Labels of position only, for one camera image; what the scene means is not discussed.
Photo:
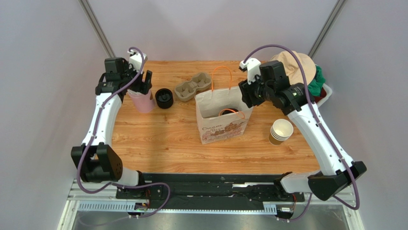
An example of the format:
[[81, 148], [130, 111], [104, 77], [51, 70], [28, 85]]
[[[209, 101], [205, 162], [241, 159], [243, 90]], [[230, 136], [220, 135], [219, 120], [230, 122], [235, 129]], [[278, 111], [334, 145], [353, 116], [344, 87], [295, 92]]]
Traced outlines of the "white paper takeout bag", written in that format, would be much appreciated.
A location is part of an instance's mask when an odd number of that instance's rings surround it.
[[[203, 145], [243, 135], [252, 114], [253, 109], [242, 101], [239, 87], [232, 86], [232, 72], [228, 72], [229, 87], [215, 89], [212, 82], [210, 90], [195, 95], [196, 121]], [[218, 116], [227, 108], [239, 113]]]

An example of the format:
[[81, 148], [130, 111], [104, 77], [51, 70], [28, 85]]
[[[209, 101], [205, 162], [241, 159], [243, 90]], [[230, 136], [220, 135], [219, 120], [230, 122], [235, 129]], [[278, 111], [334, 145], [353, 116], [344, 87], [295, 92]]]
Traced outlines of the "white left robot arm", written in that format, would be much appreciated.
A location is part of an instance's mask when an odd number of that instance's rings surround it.
[[128, 89], [142, 86], [145, 54], [136, 53], [104, 61], [105, 73], [95, 88], [96, 105], [90, 128], [82, 144], [73, 147], [71, 157], [77, 167], [77, 181], [110, 182], [126, 188], [139, 184], [140, 173], [123, 166], [112, 148], [113, 128]]

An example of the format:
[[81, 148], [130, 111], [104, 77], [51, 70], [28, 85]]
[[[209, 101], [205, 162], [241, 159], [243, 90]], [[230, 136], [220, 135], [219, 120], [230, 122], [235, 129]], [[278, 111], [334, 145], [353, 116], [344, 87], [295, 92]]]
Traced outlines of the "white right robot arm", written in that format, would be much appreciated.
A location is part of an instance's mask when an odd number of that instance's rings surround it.
[[350, 157], [334, 138], [320, 115], [317, 104], [305, 93], [302, 83], [291, 85], [279, 61], [260, 63], [251, 58], [242, 61], [239, 69], [247, 79], [239, 83], [242, 101], [249, 107], [270, 101], [281, 109], [304, 136], [320, 169], [309, 173], [285, 173], [275, 182], [287, 193], [312, 193], [322, 201], [334, 197], [366, 171], [362, 161]]

